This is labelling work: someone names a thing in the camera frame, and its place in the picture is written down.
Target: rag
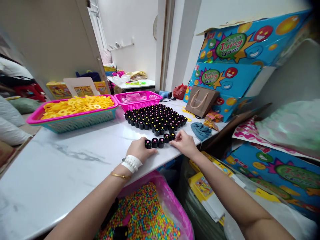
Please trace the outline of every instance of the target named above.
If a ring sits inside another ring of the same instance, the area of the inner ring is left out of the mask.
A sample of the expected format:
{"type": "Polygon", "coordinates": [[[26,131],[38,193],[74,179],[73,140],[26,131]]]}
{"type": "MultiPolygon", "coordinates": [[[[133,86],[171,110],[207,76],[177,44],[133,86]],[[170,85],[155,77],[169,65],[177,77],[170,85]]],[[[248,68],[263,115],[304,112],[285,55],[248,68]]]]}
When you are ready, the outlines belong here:
{"type": "Polygon", "coordinates": [[[207,139],[212,132],[210,128],[199,122],[192,123],[191,129],[201,142],[207,139]]]}

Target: hand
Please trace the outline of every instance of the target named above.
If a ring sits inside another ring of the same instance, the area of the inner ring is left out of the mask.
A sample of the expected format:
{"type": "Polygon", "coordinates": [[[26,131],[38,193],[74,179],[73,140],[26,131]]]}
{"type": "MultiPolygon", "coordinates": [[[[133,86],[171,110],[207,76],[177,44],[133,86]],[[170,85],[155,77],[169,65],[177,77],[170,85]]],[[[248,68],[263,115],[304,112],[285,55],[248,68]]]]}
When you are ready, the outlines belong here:
{"type": "Polygon", "coordinates": [[[146,137],[141,137],[140,139],[133,141],[128,148],[126,156],[135,156],[142,164],[144,164],[148,157],[158,152],[155,148],[146,149],[144,146],[145,140],[147,140],[146,137]]]}
{"type": "Polygon", "coordinates": [[[170,145],[176,147],[182,154],[193,159],[199,152],[193,137],[188,135],[184,130],[178,132],[174,141],[169,142],[170,145]]]}

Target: hair dryer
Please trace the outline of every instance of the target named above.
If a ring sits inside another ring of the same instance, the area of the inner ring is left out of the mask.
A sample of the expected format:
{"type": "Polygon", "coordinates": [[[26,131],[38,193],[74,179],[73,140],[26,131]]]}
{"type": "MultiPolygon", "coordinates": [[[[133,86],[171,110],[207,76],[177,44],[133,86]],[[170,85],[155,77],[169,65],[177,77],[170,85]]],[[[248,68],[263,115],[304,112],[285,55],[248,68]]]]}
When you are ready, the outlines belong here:
{"type": "Polygon", "coordinates": [[[162,99],[160,100],[160,102],[163,101],[163,98],[172,98],[172,92],[168,92],[168,91],[155,91],[156,94],[159,94],[162,99]]]}

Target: red stool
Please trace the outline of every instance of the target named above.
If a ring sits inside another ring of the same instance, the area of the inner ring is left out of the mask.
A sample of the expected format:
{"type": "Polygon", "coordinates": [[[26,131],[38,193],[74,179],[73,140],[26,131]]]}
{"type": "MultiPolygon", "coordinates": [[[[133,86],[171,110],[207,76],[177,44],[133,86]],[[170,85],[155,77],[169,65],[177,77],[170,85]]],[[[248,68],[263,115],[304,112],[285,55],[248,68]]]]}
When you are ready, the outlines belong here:
{"type": "Polygon", "coordinates": [[[31,95],[28,98],[32,98],[34,100],[39,100],[41,102],[46,101],[45,97],[40,93],[40,91],[42,90],[41,87],[36,83],[33,83],[31,85],[25,85],[25,86],[17,86],[17,87],[14,87],[13,89],[21,97],[28,95],[28,92],[33,92],[33,95],[31,95]]]}

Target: white wristband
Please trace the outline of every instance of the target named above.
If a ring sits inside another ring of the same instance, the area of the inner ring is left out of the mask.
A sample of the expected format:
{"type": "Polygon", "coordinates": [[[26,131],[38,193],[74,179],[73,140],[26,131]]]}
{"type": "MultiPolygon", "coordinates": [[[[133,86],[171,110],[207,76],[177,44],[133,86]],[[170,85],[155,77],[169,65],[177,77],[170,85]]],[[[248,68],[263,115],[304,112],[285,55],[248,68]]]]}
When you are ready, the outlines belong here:
{"type": "Polygon", "coordinates": [[[138,171],[138,168],[142,166],[142,162],[135,156],[128,155],[124,162],[121,163],[121,165],[128,168],[131,173],[135,173],[138,171]]]}

